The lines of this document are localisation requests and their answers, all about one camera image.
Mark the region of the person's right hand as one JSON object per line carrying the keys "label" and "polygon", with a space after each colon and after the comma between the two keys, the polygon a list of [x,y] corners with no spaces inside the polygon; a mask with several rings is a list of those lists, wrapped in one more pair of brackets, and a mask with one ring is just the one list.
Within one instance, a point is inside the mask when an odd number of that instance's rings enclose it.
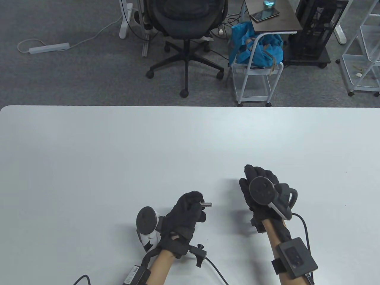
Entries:
{"label": "person's right hand", "polygon": [[253,212],[251,225],[259,233],[266,232],[264,221],[269,220],[275,232],[283,239],[290,239],[284,220],[292,218],[291,209],[297,199],[297,191],[286,183],[280,183],[270,170],[247,164],[245,178],[239,180],[246,204]]}

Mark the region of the person's left hand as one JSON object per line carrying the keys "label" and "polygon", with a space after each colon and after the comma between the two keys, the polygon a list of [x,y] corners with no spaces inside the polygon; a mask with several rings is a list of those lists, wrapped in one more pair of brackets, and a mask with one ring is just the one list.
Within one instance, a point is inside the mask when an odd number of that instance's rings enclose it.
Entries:
{"label": "person's left hand", "polygon": [[183,194],[165,216],[161,226],[158,248],[170,251],[179,259],[189,251],[196,223],[203,223],[206,214],[201,203],[205,200],[199,191]]}

